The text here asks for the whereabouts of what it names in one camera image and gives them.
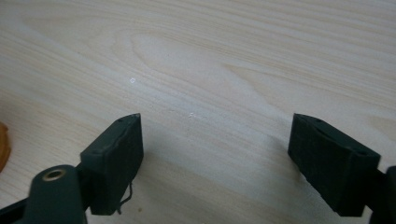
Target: screw hole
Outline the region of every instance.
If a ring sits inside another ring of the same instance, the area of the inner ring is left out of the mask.
[[[44,181],[54,181],[54,180],[57,180],[57,179],[61,178],[62,176],[64,176],[64,174],[66,174],[66,171],[63,169],[52,170],[52,171],[47,172],[43,176],[43,180]]]

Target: light wood surface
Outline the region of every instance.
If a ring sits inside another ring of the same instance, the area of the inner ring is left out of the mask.
[[[121,216],[89,223],[367,223],[339,217],[287,155],[293,113],[396,164],[394,0],[0,1],[0,207],[141,113]]]

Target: orange object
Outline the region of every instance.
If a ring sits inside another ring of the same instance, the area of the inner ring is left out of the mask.
[[[8,143],[7,131],[8,127],[0,122],[0,172],[6,166],[9,154],[11,153],[11,147]]]

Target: wooden table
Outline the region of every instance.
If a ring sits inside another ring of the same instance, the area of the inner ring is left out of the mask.
[[[133,200],[90,223],[368,222],[336,215],[287,148],[302,113],[396,164],[395,1],[30,2],[0,1],[0,207],[139,112]]]

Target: wood grain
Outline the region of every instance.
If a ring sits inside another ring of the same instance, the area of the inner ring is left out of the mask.
[[[292,114],[396,163],[392,0],[0,1],[0,207],[140,112],[146,156],[121,216],[90,223],[367,223],[287,155]]]

